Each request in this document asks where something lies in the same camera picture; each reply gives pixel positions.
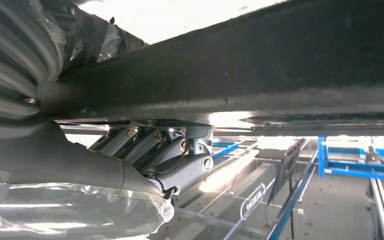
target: metal rail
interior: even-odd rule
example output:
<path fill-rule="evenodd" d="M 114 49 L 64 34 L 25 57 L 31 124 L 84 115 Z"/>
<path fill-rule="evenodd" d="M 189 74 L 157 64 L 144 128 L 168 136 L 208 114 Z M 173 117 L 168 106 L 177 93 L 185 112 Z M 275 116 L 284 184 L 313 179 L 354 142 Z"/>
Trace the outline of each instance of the metal rail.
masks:
<path fill-rule="evenodd" d="M 373 217 L 374 237 L 384 240 L 384 187 L 380 179 L 370 178 L 369 197 L 373 199 L 371 214 Z"/>
<path fill-rule="evenodd" d="M 294 209 L 294 206 L 297 204 L 299 198 L 301 197 L 303 191 L 306 189 L 308 182 L 311 179 L 313 169 L 315 168 L 314 160 L 317 157 L 317 153 L 311 158 L 308 162 L 307 167 L 303 171 L 301 180 L 298 181 L 292 189 L 292 193 L 287 197 L 284 205 L 280 209 L 279 214 L 277 215 L 277 223 L 273 225 L 270 230 L 270 233 L 267 237 L 267 240 L 278 240 L 286 223 L 291 217 L 291 213 Z"/>

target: plastic wrap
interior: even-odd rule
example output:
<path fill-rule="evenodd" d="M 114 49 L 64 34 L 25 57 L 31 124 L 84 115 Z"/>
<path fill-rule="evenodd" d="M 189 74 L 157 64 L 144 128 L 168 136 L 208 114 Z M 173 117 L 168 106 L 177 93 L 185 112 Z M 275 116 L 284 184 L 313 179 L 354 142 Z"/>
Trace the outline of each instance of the plastic wrap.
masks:
<path fill-rule="evenodd" d="M 155 233 L 174 215 L 169 201 L 144 192 L 9 181 L 0 171 L 0 240 L 113 240 Z"/>
<path fill-rule="evenodd" d="M 30 4 L 56 48 L 64 46 L 63 74 L 147 45 L 68 0 L 30 0 Z"/>

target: factory floor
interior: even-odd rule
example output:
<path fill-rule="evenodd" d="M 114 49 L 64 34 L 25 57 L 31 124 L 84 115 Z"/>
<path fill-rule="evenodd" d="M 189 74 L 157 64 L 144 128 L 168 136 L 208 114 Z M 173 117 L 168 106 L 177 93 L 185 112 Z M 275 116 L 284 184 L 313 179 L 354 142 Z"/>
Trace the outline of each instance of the factory floor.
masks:
<path fill-rule="evenodd" d="M 263 168 L 256 178 L 255 171 Z M 232 189 L 227 190 L 211 203 L 219 193 L 199 193 L 191 189 L 179 196 L 175 201 L 177 207 L 190 212 L 200 212 L 208 219 L 216 219 L 236 223 L 240 219 L 240 206 L 259 183 L 266 185 L 273 179 L 276 170 L 272 166 L 260 166 L 256 170 L 238 176 Z M 246 189 L 234 190 L 235 185 L 246 185 Z M 368 179 L 327 174 L 325 178 L 318 176 L 318 169 L 305 191 L 303 201 L 298 203 L 294 211 L 295 239 L 302 240 L 371 240 L 373 239 L 373 223 L 368 210 L 366 197 Z M 280 206 L 288 195 L 286 184 L 273 200 L 275 206 L 260 204 L 244 222 L 241 233 L 234 240 L 265 239 L 270 227 L 274 224 Z M 149 236 L 152 240 L 221 240 L 231 227 L 219 224 L 203 223 L 199 219 L 192 220 L 184 214 L 176 213 L 174 218 L 164 224 L 157 234 Z M 290 240 L 291 225 L 288 222 L 280 239 Z"/>

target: bolt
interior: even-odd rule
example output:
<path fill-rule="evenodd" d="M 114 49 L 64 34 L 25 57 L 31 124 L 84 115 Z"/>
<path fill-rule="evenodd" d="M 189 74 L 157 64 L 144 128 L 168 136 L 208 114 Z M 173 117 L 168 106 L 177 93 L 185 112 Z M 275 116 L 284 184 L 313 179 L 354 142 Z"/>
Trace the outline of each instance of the bolt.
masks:
<path fill-rule="evenodd" d="M 180 149 L 181 149 L 182 152 L 184 152 L 186 150 L 186 139 L 183 139 L 180 142 Z"/>
<path fill-rule="evenodd" d="M 133 128 L 129 128 L 125 132 L 125 137 L 131 139 L 136 134 L 136 131 Z"/>
<path fill-rule="evenodd" d="M 163 135 L 161 134 L 160 131 L 155 132 L 155 139 L 157 142 L 161 142 L 163 140 Z"/>

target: gray metal part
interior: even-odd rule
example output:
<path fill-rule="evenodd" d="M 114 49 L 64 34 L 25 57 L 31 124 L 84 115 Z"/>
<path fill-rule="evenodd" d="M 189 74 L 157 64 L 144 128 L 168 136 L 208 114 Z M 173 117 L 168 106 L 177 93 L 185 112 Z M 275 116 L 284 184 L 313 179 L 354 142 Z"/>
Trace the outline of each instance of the gray metal part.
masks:
<path fill-rule="evenodd" d="M 144 153 L 148 152 L 152 147 L 158 144 L 156 139 L 156 132 L 158 130 L 150 131 L 145 138 L 141 139 L 129 153 L 123 157 L 124 161 L 133 164 L 136 162 Z"/>
<path fill-rule="evenodd" d="M 69 142 L 53 121 L 31 122 L 35 124 L 29 135 L 25 135 L 26 127 L 18 128 L 16 122 L 0 124 L 0 170 L 10 173 L 10 183 L 63 182 L 132 191 L 140 188 L 159 195 L 158 189 L 131 165 Z M 7 137 L 5 130 L 20 137 Z"/>
<path fill-rule="evenodd" d="M 192 144 L 194 155 L 211 154 L 213 129 L 209 127 L 188 127 L 186 129 L 186 144 Z"/>
<path fill-rule="evenodd" d="M 126 136 L 126 131 L 129 129 L 130 128 L 123 128 L 121 130 L 117 130 L 113 136 L 109 137 L 110 139 L 104 139 L 105 142 L 101 146 L 98 146 L 97 150 L 99 150 L 102 154 L 113 156 L 129 140 Z"/>
<path fill-rule="evenodd" d="M 203 169 L 203 160 L 205 157 L 208 157 L 208 155 L 199 154 L 188 157 L 186 161 L 177 167 L 167 172 L 158 172 L 154 176 L 161 182 L 163 189 L 176 186 L 179 187 L 180 192 L 185 191 L 208 174 L 208 172 L 205 172 Z"/>
<path fill-rule="evenodd" d="M 174 157 L 180 156 L 183 151 L 181 148 L 181 142 L 184 140 L 182 137 L 178 137 L 170 144 L 160 148 L 157 154 L 154 155 L 152 163 L 149 165 L 149 168 L 152 168 L 156 165 L 162 164 L 165 161 L 172 159 Z"/>

